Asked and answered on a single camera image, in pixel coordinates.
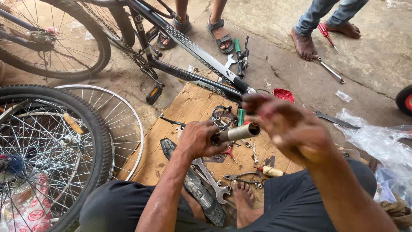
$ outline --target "red t-handle tool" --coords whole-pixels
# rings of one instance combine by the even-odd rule
[[[229,150],[224,151],[224,152],[222,152],[222,153],[224,153],[224,154],[229,154],[230,157],[232,157],[232,159],[234,160],[234,162],[237,163],[237,162],[236,162],[236,159],[234,159],[234,157],[233,157],[232,148],[233,148],[233,147],[229,147]]]
[[[323,34],[323,36],[325,36],[325,37],[329,40],[330,44],[332,44],[332,46],[333,46],[333,47],[335,48],[335,50],[337,51],[337,48],[336,48],[336,46],[333,44],[332,40],[329,38],[329,33],[328,33],[328,31],[326,30],[326,28],[325,28],[325,26],[323,25],[323,23],[318,24],[318,29],[321,31],[321,33]]]

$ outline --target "hand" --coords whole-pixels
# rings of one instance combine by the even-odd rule
[[[339,155],[322,122],[308,109],[268,95],[245,95],[242,107],[268,132],[272,142],[292,161],[316,168]]]
[[[212,135],[218,131],[211,120],[187,123],[176,150],[188,155],[192,160],[219,154],[226,150],[229,143],[223,143],[218,147],[211,144]]]

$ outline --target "man's left hand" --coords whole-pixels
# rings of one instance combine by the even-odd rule
[[[189,156],[192,160],[203,156],[219,154],[226,150],[229,143],[226,142],[220,146],[213,146],[211,144],[211,137],[218,130],[211,120],[187,123],[180,136],[180,142],[176,150],[183,155]]]

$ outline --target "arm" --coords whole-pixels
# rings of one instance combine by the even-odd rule
[[[210,138],[217,131],[212,121],[186,124],[180,143],[140,216],[136,232],[175,230],[180,192],[191,162],[226,149],[227,143],[218,147],[211,145]]]
[[[311,111],[262,95],[245,96],[243,101],[246,112],[255,114],[245,120],[261,125],[285,156],[307,168],[338,231],[398,231],[362,188],[327,128]]]

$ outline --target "jeans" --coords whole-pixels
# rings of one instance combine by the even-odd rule
[[[372,197],[376,179],[364,163],[347,159],[361,186]],[[155,186],[116,180],[92,192],[80,212],[83,232],[134,232]],[[245,232],[335,232],[322,198],[307,170],[268,178],[264,185],[264,213],[242,228]],[[212,227],[194,218],[187,201],[180,196],[176,232],[235,232]]]
[[[369,0],[343,0],[332,16],[326,20],[331,27],[345,25]],[[325,16],[339,0],[312,0],[312,3],[293,27],[297,35],[310,36]]]

